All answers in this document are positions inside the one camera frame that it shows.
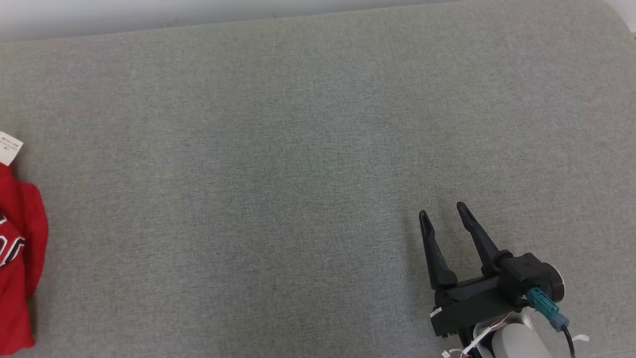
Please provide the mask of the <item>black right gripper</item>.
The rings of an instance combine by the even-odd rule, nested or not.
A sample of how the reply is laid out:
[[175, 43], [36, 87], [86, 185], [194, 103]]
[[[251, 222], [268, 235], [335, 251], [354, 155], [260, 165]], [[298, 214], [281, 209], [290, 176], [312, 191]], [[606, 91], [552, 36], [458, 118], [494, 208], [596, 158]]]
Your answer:
[[509, 250], [498, 249], [464, 202], [457, 202], [457, 210], [464, 228], [473, 239], [484, 276], [458, 283], [456, 274], [450, 270], [439, 249], [431, 220], [427, 212], [422, 210], [419, 223], [428, 276], [431, 288], [435, 290], [435, 308], [441, 309], [431, 317], [436, 336], [468, 330], [511, 311], [522, 310], [521, 304], [509, 303], [500, 292], [499, 277], [485, 277], [500, 272], [502, 261], [513, 254]]

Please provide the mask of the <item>red and white jersey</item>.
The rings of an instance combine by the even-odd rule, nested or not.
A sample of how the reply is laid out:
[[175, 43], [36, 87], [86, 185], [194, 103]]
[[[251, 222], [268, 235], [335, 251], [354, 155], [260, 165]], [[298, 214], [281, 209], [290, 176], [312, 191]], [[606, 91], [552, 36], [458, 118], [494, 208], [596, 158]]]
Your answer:
[[38, 286], [48, 240], [40, 192], [11, 166], [22, 147], [0, 131], [0, 357], [35, 345], [27, 301]]

